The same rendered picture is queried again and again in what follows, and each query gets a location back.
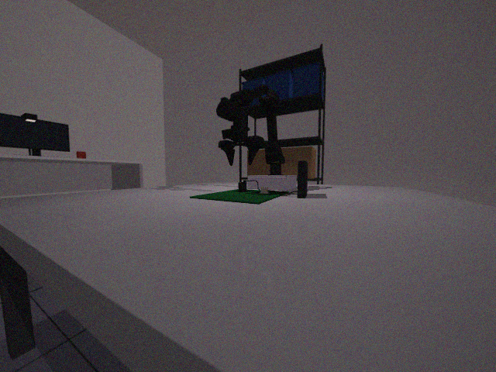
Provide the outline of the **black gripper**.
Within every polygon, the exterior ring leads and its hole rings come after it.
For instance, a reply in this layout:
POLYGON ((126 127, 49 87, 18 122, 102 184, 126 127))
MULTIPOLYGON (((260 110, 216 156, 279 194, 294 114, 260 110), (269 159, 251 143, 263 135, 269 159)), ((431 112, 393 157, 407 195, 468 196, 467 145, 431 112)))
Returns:
POLYGON ((233 123, 234 126, 241 125, 243 128, 243 138, 235 137, 234 139, 231 139, 232 141, 229 140, 220 140, 219 141, 219 148, 221 150, 224 150, 226 153, 226 156, 229 161, 229 165, 233 165, 233 160, 234 160, 234 154, 235 150, 233 149, 235 146, 241 146, 241 145, 246 145, 248 148, 248 163, 249 165, 252 164, 254 157, 256 156, 258 150, 261 148, 261 146, 264 146, 264 138, 261 136, 248 136, 248 131, 250 131, 250 128, 248 127, 247 123, 244 122, 236 122, 233 123), (244 142, 244 143, 243 143, 244 142), (249 145, 247 145, 249 144, 249 145))

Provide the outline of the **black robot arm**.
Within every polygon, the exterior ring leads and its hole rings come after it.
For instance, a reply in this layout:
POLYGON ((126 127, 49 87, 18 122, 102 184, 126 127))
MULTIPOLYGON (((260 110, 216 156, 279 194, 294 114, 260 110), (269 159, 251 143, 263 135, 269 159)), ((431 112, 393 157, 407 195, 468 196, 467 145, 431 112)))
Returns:
MULTIPOLYGON (((216 113, 219 117, 229 121, 244 122, 248 124, 248 115, 251 115, 248 108, 240 108, 249 105, 254 98, 259 98, 259 103, 267 114, 267 135, 268 145, 265 147, 265 157, 267 164, 270 164, 270 174, 268 175, 283 175, 281 174, 281 164, 285 163, 284 155, 277 141, 277 110, 279 109, 279 96, 277 93, 269 89, 267 85, 261 85, 253 90, 244 89, 232 93, 230 99, 221 98, 218 104, 216 113), (267 95, 266 97, 261 97, 267 95), (272 163, 274 162, 274 163, 272 163)), ((231 126, 231 129, 222 130, 223 139, 234 139, 235 137, 243 138, 243 128, 241 125, 231 126)))

